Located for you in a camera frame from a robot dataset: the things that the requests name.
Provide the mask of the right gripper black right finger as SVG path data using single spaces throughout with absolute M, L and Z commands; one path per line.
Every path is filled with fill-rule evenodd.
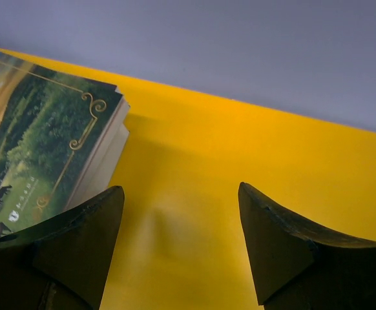
M 238 204 L 264 309 L 376 309 L 376 241 L 320 225 L 245 182 Z

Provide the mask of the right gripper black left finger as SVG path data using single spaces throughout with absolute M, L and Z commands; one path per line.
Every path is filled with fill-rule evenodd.
M 99 309 L 124 202 L 113 186 L 0 237 L 0 309 Z

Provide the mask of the Animal Farm book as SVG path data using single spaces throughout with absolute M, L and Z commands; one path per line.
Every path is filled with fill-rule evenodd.
M 64 212 L 121 98 L 0 52 L 0 237 Z

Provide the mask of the Little Women book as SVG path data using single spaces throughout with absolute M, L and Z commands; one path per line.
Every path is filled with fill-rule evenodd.
M 121 98 L 114 115 L 90 153 L 73 193 L 63 208 L 64 211 L 80 205 L 108 188 L 129 137 L 129 130 L 124 125 L 129 110 L 129 103 L 125 98 Z

